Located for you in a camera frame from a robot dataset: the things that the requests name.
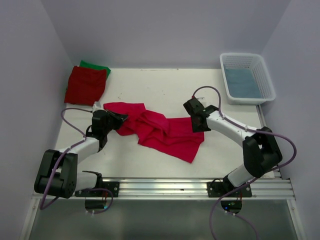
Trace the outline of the crimson pink t shirt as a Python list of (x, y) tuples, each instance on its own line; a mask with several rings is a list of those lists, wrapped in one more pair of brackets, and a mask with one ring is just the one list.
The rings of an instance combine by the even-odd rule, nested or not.
[(137, 135), (138, 144), (176, 157), (187, 163), (195, 159), (205, 141), (203, 132), (193, 132), (188, 117), (167, 118), (146, 109), (144, 103), (110, 102), (105, 110), (128, 115), (116, 132), (121, 136)]

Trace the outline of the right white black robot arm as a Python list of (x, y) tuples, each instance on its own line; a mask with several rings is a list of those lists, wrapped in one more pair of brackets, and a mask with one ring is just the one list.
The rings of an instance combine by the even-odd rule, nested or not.
[(220, 113), (216, 106), (207, 107), (196, 98), (183, 104), (190, 115), (194, 133), (216, 131), (242, 147), (243, 164), (227, 174), (222, 181), (213, 182), (211, 187), (227, 196), (235, 196), (241, 186), (254, 178), (260, 178), (283, 159), (272, 131), (268, 127), (249, 128)]

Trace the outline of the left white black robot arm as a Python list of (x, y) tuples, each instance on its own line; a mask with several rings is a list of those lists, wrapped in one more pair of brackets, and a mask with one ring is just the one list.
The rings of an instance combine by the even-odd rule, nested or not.
[(34, 191), (43, 196), (70, 198), (75, 192), (87, 191), (92, 196), (103, 193), (102, 174), (78, 171), (78, 164), (99, 153), (111, 131), (119, 130), (129, 116), (109, 110), (93, 110), (91, 125), (83, 139), (66, 148), (44, 152), (34, 183)]

